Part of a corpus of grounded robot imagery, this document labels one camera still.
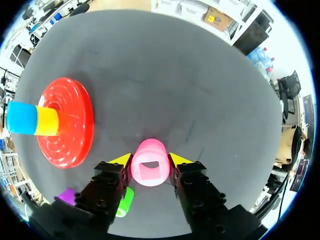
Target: office chair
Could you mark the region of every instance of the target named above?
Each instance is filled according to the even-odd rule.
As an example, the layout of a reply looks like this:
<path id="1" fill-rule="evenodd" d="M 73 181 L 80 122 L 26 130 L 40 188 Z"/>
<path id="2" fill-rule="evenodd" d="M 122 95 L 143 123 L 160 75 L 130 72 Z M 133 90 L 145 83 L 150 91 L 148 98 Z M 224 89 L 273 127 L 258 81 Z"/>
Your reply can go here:
<path id="1" fill-rule="evenodd" d="M 289 114 L 295 114 L 295 102 L 294 98 L 299 94 L 301 90 L 300 81 L 297 72 L 294 71 L 292 75 L 285 76 L 278 80 L 279 95 L 283 101 L 283 115 L 284 122 L 288 119 Z M 289 111 L 289 100 L 292 100 L 293 111 Z"/>
<path id="2" fill-rule="evenodd" d="M 285 172 L 288 173 L 290 170 L 293 168 L 295 165 L 299 151 L 301 148 L 301 145 L 303 144 L 303 139 L 302 139 L 302 130 L 299 126 L 296 127 L 296 130 L 294 131 L 294 135 L 292 138 L 292 145 L 291 145 L 291 159 L 288 159 L 288 163 L 290 164 L 282 164 L 281 168 L 277 166 L 273 166 L 273 170 L 277 170 L 279 172 Z"/>
<path id="3" fill-rule="evenodd" d="M 89 5 L 89 4 L 83 3 L 83 4 L 81 4 L 80 6 L 78 6 L 75 10 L 73 10 L 73 11 L 70 13 L 70 17 L 71 17 L 71 16 L 78 15 L 78 14 L 85 13 L 86 11 L 89 10 L 89 8 L 90 8 L 90 5 Z"/>

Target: cardboard box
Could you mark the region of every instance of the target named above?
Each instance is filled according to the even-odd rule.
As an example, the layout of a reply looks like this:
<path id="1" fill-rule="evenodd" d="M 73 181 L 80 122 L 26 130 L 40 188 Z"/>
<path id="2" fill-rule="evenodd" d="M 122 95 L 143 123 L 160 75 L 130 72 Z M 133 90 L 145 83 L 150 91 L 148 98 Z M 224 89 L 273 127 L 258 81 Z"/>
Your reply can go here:
<path id="1" fill-rule="evenodd" d="M 223 32 L 226 30 L 228 25 L 233 19 L 217 9 L 210 7 L 205 15 L 204 22 L 212 27 L 215 27 L 219 31 Z"/>

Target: red stacking base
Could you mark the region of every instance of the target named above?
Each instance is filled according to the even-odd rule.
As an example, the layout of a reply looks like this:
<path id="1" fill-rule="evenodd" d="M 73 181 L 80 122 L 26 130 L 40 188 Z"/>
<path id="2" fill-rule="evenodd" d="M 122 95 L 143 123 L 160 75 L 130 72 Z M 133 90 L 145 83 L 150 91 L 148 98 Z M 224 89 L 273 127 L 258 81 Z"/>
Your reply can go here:
<path id="1" fill-rule="evenodd" d="M 56 136 L 37 136 L 50 163 L 66 169 L 80 165 L 89 153 L 94 137 L 94 111 L 84 86 L 70 78 L 58 78 L 44 90 L 39 106 L 57 110 Z"/>

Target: red disc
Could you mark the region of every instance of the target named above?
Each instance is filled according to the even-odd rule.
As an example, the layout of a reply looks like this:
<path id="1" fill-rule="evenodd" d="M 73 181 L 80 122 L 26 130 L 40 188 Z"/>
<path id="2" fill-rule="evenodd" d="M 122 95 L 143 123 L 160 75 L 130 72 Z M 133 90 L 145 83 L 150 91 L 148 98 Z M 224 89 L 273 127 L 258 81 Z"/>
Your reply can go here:
<path id="1" fill-rule="evenodd" d="M 37 136 L 44 156 L 58 168 L 80 165 L 94 138 L 94 111 L 85 87 L 70 78 L 58 78 L 44 90 L 38 105 L 56 109 L 59 117 L 56 136 Z"/>

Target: purple object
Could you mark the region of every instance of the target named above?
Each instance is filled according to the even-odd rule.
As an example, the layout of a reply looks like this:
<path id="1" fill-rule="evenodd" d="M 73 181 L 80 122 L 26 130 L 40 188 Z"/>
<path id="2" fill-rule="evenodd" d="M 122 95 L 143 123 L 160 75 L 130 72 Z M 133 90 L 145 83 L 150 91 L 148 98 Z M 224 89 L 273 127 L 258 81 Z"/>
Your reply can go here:
<path id="1" fill-rule="evenodd" d="M 67 188 L 63 193 L 61 193 L 58 198 L 60 198 L 61 200 L 65 201 L 66 203 L 74 206 L 76 205 L 75 203 L 75 194 L 76 191 L 71 189 L 71 188 Z"/>

